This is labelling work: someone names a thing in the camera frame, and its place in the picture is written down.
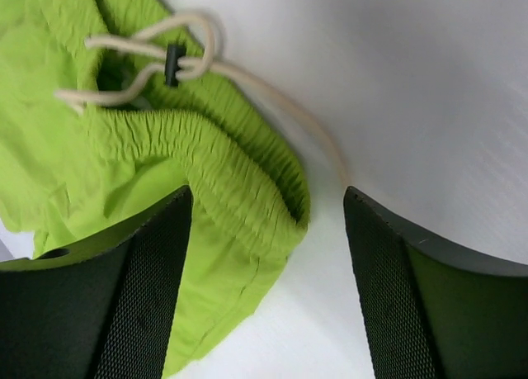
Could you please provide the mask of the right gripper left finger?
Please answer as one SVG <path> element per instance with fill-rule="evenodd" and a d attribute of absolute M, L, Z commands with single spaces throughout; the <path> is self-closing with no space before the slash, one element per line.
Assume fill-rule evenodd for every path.
<path fill-rule="evenodd" d="M 180 187 L 86 239 L 3 262 L 2 377 L 161 377 L 192 206 Z"/>

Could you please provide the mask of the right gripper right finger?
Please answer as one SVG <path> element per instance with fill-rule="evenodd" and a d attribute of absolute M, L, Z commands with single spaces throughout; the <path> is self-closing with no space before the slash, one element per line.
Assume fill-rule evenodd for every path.
<path fill-rule="evenodd" d="M 354 187 L 343 205 L 376 377 L 526 377 L 525 264 L 454 243 Z"/>

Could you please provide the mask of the lime green shorts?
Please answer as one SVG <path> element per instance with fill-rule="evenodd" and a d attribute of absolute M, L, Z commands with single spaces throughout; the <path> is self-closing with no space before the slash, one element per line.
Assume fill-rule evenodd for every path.
<path fill-rule="evenodd" d="M 87 48 L 169 14 L 159 0 L 1 0 L 1 219 L 35 253 L 119 223 L 181 186 L 191 238 L 163 374 L 203 358 L 259 305 L 305 237 L 310 197 L 299 160 L 226 78 L 77 113 L 61 89 L 118 90 L 147 64 Z"/>

